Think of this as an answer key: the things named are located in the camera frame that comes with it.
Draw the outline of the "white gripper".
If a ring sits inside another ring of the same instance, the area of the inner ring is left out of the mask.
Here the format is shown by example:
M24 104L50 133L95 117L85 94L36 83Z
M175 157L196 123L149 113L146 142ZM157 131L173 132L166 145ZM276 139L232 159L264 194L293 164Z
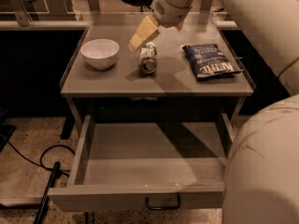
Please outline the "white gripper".
M175 26L180 31L189 10L191 0L153 0L153 15L146 16L129 41L130 51L136 51L159 34L159 24L163 27Z

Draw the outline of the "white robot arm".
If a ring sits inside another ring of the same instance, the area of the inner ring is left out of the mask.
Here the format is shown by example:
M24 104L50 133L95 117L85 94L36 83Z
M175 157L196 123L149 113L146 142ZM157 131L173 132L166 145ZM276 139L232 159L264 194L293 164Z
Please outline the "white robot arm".
M299 0L218 1L290 95L252 116L235 137L222 224L299 224ZM178 24L191 2L153 0L155 24Z

